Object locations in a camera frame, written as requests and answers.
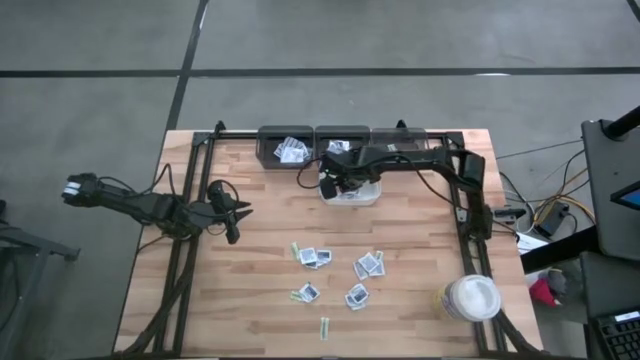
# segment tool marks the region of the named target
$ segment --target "plastic bin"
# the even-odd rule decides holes
[[[371,141],[371,129],[363,125],[318,126],[315,130],[315,138],[315,156],[318,157],[327,150],[331,140],[349,141],[352,149],[369,144]]]
[[[318,181],[322,180],[324,174],[320,174],[318,177]],[[373,205],[376,200],[382,194],[382,180],[376,183],[366,182],[362,184],[362,186],[358,189],[357,196],[349,196],[348,194],[340,194],[334,197],[333,199],[325,199],[322,196],[322,191],[318,188],[318,195],[320,195],[320,199],[324,201],[327,205],[332,206],[369,206]]]
[[[273,153],[288,136],[302,141],[308,148],[311,148],[311,154],[314,153],[313,128],[311,126],[262,126],[258,129],[256,157],[263,168],[299,169],[304,166],[306,161],[301,163],[281,163],[280,158]]]
[[[427,132],[421,128],[378,128],[371,131],[372,144],[394,144],[398,150],[423,150]]]

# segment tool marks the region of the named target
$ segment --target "computer screen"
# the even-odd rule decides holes
[[[613,193],[611,201],[640,210],[640,181]]]

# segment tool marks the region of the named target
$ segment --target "desk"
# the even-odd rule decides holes
[[[167,133],[160,166],[170,163],[176,188],[185,178],[193,131]],[[487,130],[465,130],[467,149],[487,159],[486,201],[503,206],[504,194]],[[240,240],[203,233],[190,297],[183,356],[467,356],[476,349],[469,323],[439,320],[434,292],[464,274],[449,204],[428,191],[414,173],[386,173],[383,193],[370,207],[328,207],[316,190],[296,185],[296,171],[264,170],[255,140],[217,140],[209,181],[233,183],[254,213],[243,219]],[[442,194],[448,185],[425,171]],[[307,171],[304,183],[317,181]],[[195,198],[197,185],[193,186]],[[157,192],[169,192],[164,178]],[[159,236],[146,228],[141,244]],[[318,271],[292,259],[290,244],[333,251]],[[516,244],[494,234],[488,251],[504,309],[530,343],[541,348]],[[126,348],[157,310],[170,253],[169,240],[136,259],[115,349]],[[368,307],[352,312],[344,294],[358,281],[352,263],[367,251],[385,253],[387,275],[367,279]],[[289,299],[311,281],[321,292],[313,304]],[[320,341],[320,317],[331,319]],[[170,321],[167,339],[172,339]]]

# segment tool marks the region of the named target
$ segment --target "white container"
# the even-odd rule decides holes
[[[433,305],[441,317],[479,322],[496,316],[502,299],[491,278],[468,275],[438,290]]]
[[[320,180],[324,178],[325,174],[320,174]],[[332,206],[369,206],[373,205],[376,200],[382,194],[382,184],[381,181],[376,183],[369,183],[368,181],[358,189],[358,193],[356,195],[351,193],[339,193],[338,196],[333,199],[325,199],[322,196],[322,191],[318,188],[318,194],[320,194],[320,199],[324,201],[327,205]]]

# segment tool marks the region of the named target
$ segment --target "red object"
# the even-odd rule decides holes
[[[551,295],[551,288],[547,279],[539,279],[529,288],[529,294],[533,300],[538,300],[551,307],[556,307],[556,301]]]

